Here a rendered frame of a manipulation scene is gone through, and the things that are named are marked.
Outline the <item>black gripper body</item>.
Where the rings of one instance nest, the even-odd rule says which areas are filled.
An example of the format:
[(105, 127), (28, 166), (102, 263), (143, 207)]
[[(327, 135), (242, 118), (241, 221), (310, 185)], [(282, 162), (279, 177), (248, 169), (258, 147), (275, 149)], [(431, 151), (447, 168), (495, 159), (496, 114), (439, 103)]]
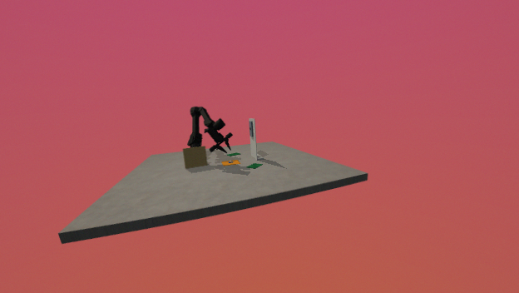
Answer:
[[(225, 138), (223, 138), (218, 132), (212, 136), (212, 139), (216, 142), (216, 145), (212, 146), (209, 150), (213, 152), (214, 149), (217, 149), (222, 142), (226, 142), (230, 137), (232, 137), (232, 133), (228, 133)], [(221, 141), (223, 140), (223, 141)]]

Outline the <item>beige panel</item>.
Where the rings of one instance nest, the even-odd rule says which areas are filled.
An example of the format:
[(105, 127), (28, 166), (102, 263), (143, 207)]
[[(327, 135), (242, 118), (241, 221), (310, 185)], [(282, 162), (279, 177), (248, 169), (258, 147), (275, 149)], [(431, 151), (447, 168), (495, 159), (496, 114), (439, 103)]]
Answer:
[(262, 156), (257, 154), (257, 146), (256, 146), (256, 132), (255, 132), (255, 119), (249, 118), (249, 124), (250, 124), (250, 149), (251, 149), (251, 156), (255, 160), (264, 160)]

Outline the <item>orange square zone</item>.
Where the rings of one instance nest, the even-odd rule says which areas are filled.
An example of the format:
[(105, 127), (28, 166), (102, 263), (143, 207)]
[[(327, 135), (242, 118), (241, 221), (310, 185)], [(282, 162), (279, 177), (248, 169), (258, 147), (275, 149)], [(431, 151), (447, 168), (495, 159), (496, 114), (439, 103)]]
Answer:
[(233, 160), (232, 163), (229, 163), (229, 161), (222, 161), (221, 162), (223, 166), (229, 166), (229, 165), (235, 165), (235, 164), (240, 164), (240, 162), (238, 160)]

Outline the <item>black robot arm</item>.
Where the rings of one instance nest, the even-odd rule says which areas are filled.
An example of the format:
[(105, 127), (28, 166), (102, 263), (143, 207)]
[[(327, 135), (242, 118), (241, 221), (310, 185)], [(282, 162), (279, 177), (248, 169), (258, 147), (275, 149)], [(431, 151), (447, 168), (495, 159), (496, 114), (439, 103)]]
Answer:
[(216, 130), (220, 130), (222, 127), (225, 126), (225, 123), (222, 121), (222, 119), (218, 119), (216, 122), (214, 122), (209, 113), (206, 109), (203, 107), (192, 107), (190, 109), (190, 115), (192, 117), (192, 133), (190, 134), (190, 139), (187, 143), (190, 147), (201, 147), (202, 146), (202, 134), (200, 133), (200, 121), (199, 117), (202, 115), (204, 120), (205, 126), (208, 128), (205, 129), (205, 133), (208, 132), (208, 134), (212, 137), (214, 134), (217, 133)]

